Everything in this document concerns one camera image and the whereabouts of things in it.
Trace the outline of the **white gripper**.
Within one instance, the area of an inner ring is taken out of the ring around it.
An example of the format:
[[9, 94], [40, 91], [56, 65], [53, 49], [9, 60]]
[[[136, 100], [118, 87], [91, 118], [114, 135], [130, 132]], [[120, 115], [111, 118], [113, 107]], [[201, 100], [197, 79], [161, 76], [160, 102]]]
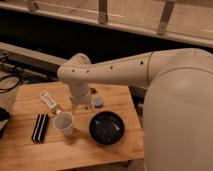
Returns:
[[91, 108], [92, 107], [91, 97], [90, 96], [81, 96], [81, 97], [71, 96], [70, 97], [70, 101], [71, 101], [71, 111], [72, 111], [72, 113], [76, 112], [77, 107], [79, 105], [86, 106], [87, 108]]

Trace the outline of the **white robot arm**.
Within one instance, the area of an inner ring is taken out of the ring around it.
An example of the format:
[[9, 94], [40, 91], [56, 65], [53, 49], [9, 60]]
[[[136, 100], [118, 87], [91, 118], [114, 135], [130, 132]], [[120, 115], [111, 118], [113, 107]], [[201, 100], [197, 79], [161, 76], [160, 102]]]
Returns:
[[184, 48], [93, 64], [78, 53], [57, 70], [73, 104], [89, 101], [90, 83], [146, 89], [146, 171], [213, 171], [213, 54]]

